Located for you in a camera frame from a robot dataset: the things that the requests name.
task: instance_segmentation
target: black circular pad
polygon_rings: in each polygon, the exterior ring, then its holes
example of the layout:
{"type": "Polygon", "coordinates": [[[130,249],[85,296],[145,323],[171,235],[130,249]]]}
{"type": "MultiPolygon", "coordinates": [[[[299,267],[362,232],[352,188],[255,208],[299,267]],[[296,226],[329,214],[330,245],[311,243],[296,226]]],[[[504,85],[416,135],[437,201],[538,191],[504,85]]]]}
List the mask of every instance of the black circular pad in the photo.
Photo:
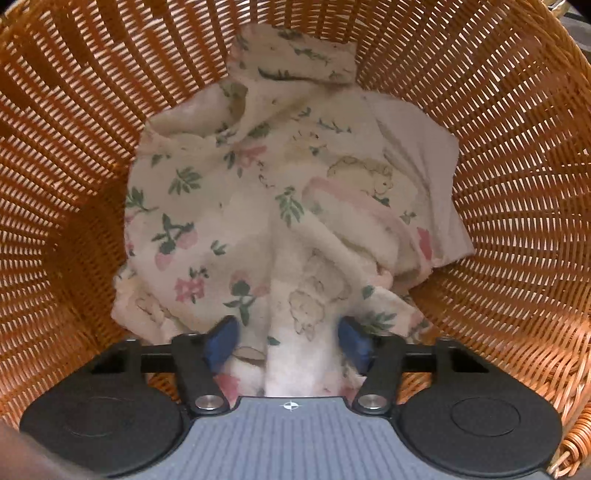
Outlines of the black circular pad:
{"type": "Polygon", "coordinates": [[[102,387],[50,390],[25,411],[21,431],[101,476],[142,469],[172,448],[183,421],[170,397],[147,385],[102,387]]]}
{"type": "Polygon", "coordinates": [[[523,385],[491,387],[435,384],[419,392],[402,408],[403,439],[426,461],[466,476],[545,467],[560,441],[556,411],[523,385]]]}

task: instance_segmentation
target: baby blanket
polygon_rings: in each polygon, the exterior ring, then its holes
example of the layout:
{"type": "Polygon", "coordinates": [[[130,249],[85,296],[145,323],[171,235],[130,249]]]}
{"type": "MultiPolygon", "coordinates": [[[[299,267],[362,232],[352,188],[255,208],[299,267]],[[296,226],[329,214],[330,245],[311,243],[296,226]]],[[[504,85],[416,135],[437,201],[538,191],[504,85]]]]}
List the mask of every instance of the baby blanket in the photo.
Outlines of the baby blanket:
{"type": "Polygon", "coordinates": [[[229,76],[145,125],[113,318],[151,343],[241,323],[217,380],[241,395],[351,394],[339,318],[416,341],[408,289],[473,252],[452,203],[457,141],[355,85],[355,45],[269,25],[229,76]]]}

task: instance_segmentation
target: cloth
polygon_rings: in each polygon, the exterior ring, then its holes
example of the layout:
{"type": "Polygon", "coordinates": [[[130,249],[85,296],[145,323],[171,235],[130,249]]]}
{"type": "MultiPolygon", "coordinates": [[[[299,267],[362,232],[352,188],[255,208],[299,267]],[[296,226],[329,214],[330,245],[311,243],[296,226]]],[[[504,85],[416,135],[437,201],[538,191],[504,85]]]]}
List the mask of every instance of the cloth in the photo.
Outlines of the cloth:
{"type": "Polygon", "coordinates": [[[336,325],[416,341],[408,289],[473,252],[452,204],[457,141],[355,85],[355,45],[249,25],[229,77],[145,125],[113,318],[151,343],[241,323],[238,394],[350,394],[336,325]]]}

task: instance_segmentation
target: green leaf print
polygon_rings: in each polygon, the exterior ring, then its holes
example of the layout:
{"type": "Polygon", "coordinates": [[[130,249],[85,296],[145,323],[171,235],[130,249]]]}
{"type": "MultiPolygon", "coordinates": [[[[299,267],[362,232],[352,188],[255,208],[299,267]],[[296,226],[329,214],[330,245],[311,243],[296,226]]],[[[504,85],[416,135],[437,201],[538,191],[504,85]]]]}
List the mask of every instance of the green leaf print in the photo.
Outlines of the green leaf print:
{"type": "Polygon", "coordinates": [[[310,60],[323,61],[325,66],[330,63],[330,58],[328,58],[326,55],[316,53],[311,48],[297,48],[297,47],[294,47],[293,45],[291,46],[291,48],[294,49],[295,54],[298,56],[304,55],[304,56],[308,57],[310,60]]]}
{"type": "Polygon", "coordinates": [[[154,235],[152,241],[161,242],[158,251],[164,255],[174,252],[177,246],[187,249],[197,242],[197,232],[193,222],[176,224],[166,213],[163,213],[162,228],[164,232],[154,235]]]}
{"type": "Polygon", "coordinates": [[[393,324],[390,323],[396,317],[396,313],[369,312],[361,320],[361,324],[366,332],[372,335],[388,333],[393,324]]]}
{"type": "Polygon", "coordinates": [[[213,251],[213,253],[219,257],[220,255],[225,255],[226,254],[226,247],[228,245],[227,244],[221,244],[219,242],[219,240],[215,240],[214,243],[212,243],[211,245],[211,249],[213,251]]]}
{"type": "Polygon", "coordinates": [[[383,199],[381,199],[380,197],[378,197],[377,195],[372,195],[372,198],[374,200],[377,200],[379,203],[381,203],[382,205],[386,206],[386,207],[390,207],[390,199],[387,197],[384,197],[383,199]]]}
{"type": "Polygon", "coordinates": [[[131,187],[131,190],[128,190],[125,198],[125,208],[139,208],[144,213],[150,213],[158,209],[158,207],[146,208],[144,206],[144,191],[138,190],[136,187],[131,187]]]}
{"type": "Polygon", "coordinates": [[[416,218],[417,214],[414,212],[407,212],[406,210],[404,211],[404,213],[400,216],[400,218],[402,219],[402,221],[404,223],[406,223],[407,225],[410,225],[410,222],[413,218],[416,218]]]}
{"type": "Polygon", "coordinates": [[[245,297],[251,291],[250,285],[244,280],[237,281],[232,286],[232,295],[235,297],[245,297]]]}
{"type": "Polygon", "coordinates": [[[195,270],[193,267],[189,268],[189,277],[191,278],[209,278],[209,273],[207,273],[207,268],[201,267],[199,270],[195,270]]]}
{"type": "Polygon", "coordinates": [[[292,218],[295,218],[299,223],[300,218],[304,215],[304,208],[302,207],[301,203],[293,198],[293,194],[295,192],[296,189],[292,186],[289,186],[282,194],[275,197],[275,200],[279,202],[281,219],[287,224],[288,227],[291,227],[292,218]]]}
{"type": "Polygon", "coordinates": [[[348,134],[351,133],[351,127],[347,127],[345,130],[343,130],[342,128],[340,128],[339,126],[337,126],[337,124],[335,123],[335,121],[332,122],[332,126],[331,126],[329,124],[325,124],[322,121],[322,119],[319,118],[317,124],[318,124],[319,127],[322,127],[325,130],[332,130],[336,134],[341,134],[341,133],[344,133],[344,132],[347,132],[348,134]]]}
{"type": "Polygon", "coordinates": [[[160,163],[160,160],[162,160],[163,158],[166,158],[167,160],[170,158],[170,155],[166,154],[160,154],[160,153],[156,153],[154,155],[152,155],[152,163],[151,165],[153,167],[155,167],[156,165],[158,165],[160,163]]]}
{"type": "Polygon", "coordinates": [[[251,319],[249,308],[255,303],[257,297],[251,294],[251,286],[244,280],[238,280],[231,285],[230,293],[238,298],[236,300],[227,301],[223,305],[229,309],[238,308],[242,324],[247,326],[251,319]]]}
{"type": "Polygon", "coordinates": [[[367,300],[371,295],[374,294],[374,291],[375,287],[373,285],[366,285],[361,289],[361,295],[363,295],[364,300],[367,300]]]}
{"type": "Polygon", "coordinates": [[[429,326],[429,321],[426,318],[423,318],[418,324],[410,329],[408,332],[408,338],[410,338],[415,343],[420,343],[420,333],[429,326]]]}
{"type": "Polygon", "coordinates": [[[277,35],[279,35],[284,40],[291,40],[291,41],[300,40],[304,37],[304,35],[301,32],[298,32],[297,30],[291,30],[289,28],[280,28],[277,31],[277,35]]]}
{"type": "Polygon", "coordinates": [[[240,305],[238,311],[240,312],[240,319],[242,320],[242,324],[246,327],[248,326],[248,322],[251,320],[251,314],[248,312],[248,307],[246,305],[240,305]]]}
{"type": "Polygon", "coordinates": [[[230,150],[223,156],[223,159],[228,162],[228,170],[230,170],[236,163],[236,153],[234,153],[234,150],[230,150]]]}
{"type": "Polygon", "coordinates": [[[269,134],[270,129],[269,123],[263,122],[249,131],[247,135],[251,138],[265,138],[269,134]]]}
{"type": "Polygon", "coordinates": [[[278,82],[287,82],[289,80],[307,80],[305,77],[297,77],[292,75],[289,70],[277,70],[277,73],[266,72],[262,68],[258,69],[259,75],[267,80],[276,80],[278,82]]]}
{"type": "Polygon", "coordinates": [[[181,192],[191,193],[191,190],[197,190],[201,188],[198,184],[201,180],[201,175],[193,170],[193,167],[187,167],[182,170],[177,169],[177,177],[171,182],[168,188],[168,194],[171,195],[174,192],[177,195],[181,195],[181,192]]]}

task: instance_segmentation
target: pink flower print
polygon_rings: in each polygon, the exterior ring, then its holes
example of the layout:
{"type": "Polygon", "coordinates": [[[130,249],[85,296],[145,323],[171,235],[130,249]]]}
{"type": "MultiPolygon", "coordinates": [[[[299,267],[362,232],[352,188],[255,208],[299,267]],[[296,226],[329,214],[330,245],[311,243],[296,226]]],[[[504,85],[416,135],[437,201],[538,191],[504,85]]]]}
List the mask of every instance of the pink flower print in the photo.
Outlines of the pink flower print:
{"type": "Polygon", "coordinates": [[[214,377],[214,380],[216,381],[217,386],[220,387],[220,390],[222,390],[224,396],[230,402],[230,406],[233,407],[238,399],[238,384],[240,383],[240,380],[228,374],[217,374],[214,377]]]}
{"type": "Polygon", "coordinates": [[[250,282],[248,281],[248,274],[244,270],[236,270],[230,276],[230,291],[232,290],[234,284],[238,283],[241,280],[250,284],[250,282]]]}
{"type": "Polygon", "coordinates": [[[188,232],[181,233],[179,238],[176,240],[177,247],[188,249],[197,243],[198,235],[195,229],[188,232]]]}
{"type": "Polygon", "coordinates": [[[154,258],[154,261],[156,262],[156,267],[161,272],[163,272],[164,270],[166,270],[168,268],[168,266],[170,265],[170,262],[172,262],[172,260],[173,260],[172,254],[163,254],[162,252],[158,252],[154,258]]]}
{"type": "Polygon", "coordinates": [[[238,165],[243,168],[248,168],[258,159],[259,155],[262,155],[267,151],[266,145],[259,145],[257,147],[244,148],[238,151],[238,165]]]}
{"type": "Polygon", "coordinates": [[[269,295],[270,287],[268,283],[261,283],[258,287],[256,287],[252,294],[255,297],[264,297],[265,295],[269,295]]]}
{"type": "Polygon", "coordinates": [[[196,299],[202,299],[204,297],[204,286],[205,282],[201,277],[191,278],[189,280],[177,278],[177,283],[174,286],[174,291],[177,293],[176,300],[183,303],[190,300],[195,303],[196,299]]]}
{"type": "Polygon", "coordinates": [[[129,225],[131,222],[134,221],[134,218],[136,217],[136,215],[139,213],[135,212],[135,213],[130,213],[129,215],[125,215],[125,224],[129,225]]]}
{"type": "Polygon", "coordinates": [[[425,255],[427,261],[431,261],[431,258],[433,257],[433,250],[431,249],[431,235],[429,234],[428,230],[425,230],[421,227],[417,227],[417,233],[419,238],[418,246],[421,249],[421,252],[423,252],[423,255],[425,255]]]}

